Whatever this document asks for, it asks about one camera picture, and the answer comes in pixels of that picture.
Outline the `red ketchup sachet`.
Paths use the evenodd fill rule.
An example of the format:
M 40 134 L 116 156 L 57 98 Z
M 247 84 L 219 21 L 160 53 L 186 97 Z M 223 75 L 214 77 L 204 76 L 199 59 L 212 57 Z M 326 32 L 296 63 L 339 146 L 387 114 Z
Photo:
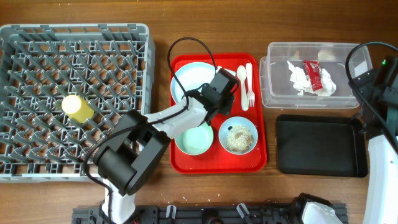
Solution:
M 323 88 L 321 81 L 321 70 L 320 63 L 313 60 L 303 61 L 305 71 L 310 78 L 310 83 L 312 85 L 312 90 L 317 91 Z

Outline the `mint green bowl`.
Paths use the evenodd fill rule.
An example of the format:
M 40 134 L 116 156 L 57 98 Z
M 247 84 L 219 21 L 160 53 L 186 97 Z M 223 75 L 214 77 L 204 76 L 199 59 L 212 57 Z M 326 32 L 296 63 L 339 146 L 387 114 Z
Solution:
M 177 147 L 189 156 L 197 156 L 206 152 L 214 140 L 213 129 L 207 123 L 189 129 L 175 138 Z

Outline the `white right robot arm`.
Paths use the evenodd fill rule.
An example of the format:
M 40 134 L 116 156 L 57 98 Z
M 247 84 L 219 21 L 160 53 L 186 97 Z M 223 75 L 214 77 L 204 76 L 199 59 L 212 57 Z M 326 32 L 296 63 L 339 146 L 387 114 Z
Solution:
M 364 223 L 397 223 L 397 57 L 349 79 L 361 103 L 370 159 Z

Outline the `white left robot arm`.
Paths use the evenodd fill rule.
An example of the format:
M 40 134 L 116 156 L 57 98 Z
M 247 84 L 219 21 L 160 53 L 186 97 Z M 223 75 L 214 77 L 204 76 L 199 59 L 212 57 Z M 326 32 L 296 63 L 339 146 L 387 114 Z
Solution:
M 135 110 L 123 115 L 111 134 L 92 148 L 93 162 L 108 191 L 104 213 L 109 223 L 124 223 L 134 213 L 134 196 L 147 182 L 173 139 L 231 111 L 235 84 L 206 83 L 158 113 Z

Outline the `yellow plastic cup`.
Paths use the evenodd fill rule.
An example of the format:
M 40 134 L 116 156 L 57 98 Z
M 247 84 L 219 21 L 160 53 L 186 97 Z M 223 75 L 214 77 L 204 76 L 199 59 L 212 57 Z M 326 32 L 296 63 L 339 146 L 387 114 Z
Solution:
M 88 102 L 77 95 L 66 96 L 62 100 L 62 110 L 69 118 L 80 124 L 91 119 L 95 113 Z

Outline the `light blue round plate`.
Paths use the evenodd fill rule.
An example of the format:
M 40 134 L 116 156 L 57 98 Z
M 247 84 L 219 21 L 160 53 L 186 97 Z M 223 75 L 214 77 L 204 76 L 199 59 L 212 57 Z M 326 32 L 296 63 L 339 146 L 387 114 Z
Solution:
M 186 93 L 191 97 L 195 97 L 196 94 L 191 92 L 191 90 L 201 91 L 201 88 L 206 83 L 210 84 L 217 70 L 214 65 L 205 62 L 192 62 L 179 68 L 170 84 L 170 93 L 174 102 L 178 104 L 185 99 L 184 91 L 175 78 L 179 80 Z

